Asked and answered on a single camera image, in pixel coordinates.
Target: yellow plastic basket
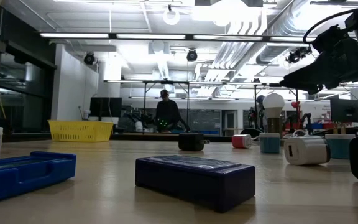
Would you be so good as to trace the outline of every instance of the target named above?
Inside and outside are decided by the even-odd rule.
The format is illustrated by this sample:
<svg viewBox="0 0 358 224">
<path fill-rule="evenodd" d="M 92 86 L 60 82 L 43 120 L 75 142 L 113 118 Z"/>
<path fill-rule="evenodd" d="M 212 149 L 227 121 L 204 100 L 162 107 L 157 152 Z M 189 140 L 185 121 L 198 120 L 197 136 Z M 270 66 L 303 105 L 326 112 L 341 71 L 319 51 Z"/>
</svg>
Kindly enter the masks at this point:
<svg viewBox="0 0 358 224">
<path fill-rule="evenodd" d="M 102 142 L 110 140 L 113 123 L 101 121 L 48 121 L 54 141 Z"/>
</svg>

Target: navy blue block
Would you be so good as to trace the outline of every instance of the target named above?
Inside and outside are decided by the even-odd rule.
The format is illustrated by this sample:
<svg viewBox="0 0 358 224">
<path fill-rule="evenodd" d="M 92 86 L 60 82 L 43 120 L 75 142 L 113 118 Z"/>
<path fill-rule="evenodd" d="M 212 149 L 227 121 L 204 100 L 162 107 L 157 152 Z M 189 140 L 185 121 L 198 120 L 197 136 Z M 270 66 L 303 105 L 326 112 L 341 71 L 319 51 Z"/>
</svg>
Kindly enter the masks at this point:
<svg viewBox="0 0 358 224">
<path fill-rule="evenodd" d="M 135 184 L 226 212 L 255 195 L 255 167 L 189 156 L 136 160 Z"/>
<path fill-rule="evenodd" d="M 0 200 L 57 184 L 75 175 L 76 156 L 31 152 L 0 160 Z"/>
</svg>

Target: person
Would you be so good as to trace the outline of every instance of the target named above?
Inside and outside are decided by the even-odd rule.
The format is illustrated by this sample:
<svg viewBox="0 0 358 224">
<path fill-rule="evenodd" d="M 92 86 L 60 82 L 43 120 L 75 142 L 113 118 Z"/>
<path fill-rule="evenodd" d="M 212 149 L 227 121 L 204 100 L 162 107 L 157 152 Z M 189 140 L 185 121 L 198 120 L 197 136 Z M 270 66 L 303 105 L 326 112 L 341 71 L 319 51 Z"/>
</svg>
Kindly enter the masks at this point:
<svg viewBox="0 0 358 224">
<path fill-rule="evenodd" d="M 160 96 L 162 101 L 157 104 L 155 114 L 155 123 L 157 124 L 158 131 L 164 132 L 175 129 L 179 121 L 189 130 L 190 128 L 180 116 L 178 105 L 169 98 L 169 92 L 162 90 Z"/>
</svg>

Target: monitor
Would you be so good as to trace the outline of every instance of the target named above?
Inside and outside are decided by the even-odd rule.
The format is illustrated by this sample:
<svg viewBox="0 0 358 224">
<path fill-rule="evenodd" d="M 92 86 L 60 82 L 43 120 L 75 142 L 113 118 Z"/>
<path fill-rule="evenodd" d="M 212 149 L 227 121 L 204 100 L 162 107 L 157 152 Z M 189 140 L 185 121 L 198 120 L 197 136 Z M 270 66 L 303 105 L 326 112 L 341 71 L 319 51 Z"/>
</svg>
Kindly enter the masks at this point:
<svg viewBox="0 0 358 224">
<path fill-rule="evenodd" d="M 331 121 L 358 122 L 358 100 L 329 99 Z"/>
<path fill-rule="evenodd" d="M 96 116 L 101 121 L 102 117 L 121 117 L 122 98 L 111 97 L 92 97 L 91 98 L 91 114 Z"/>
</svg>

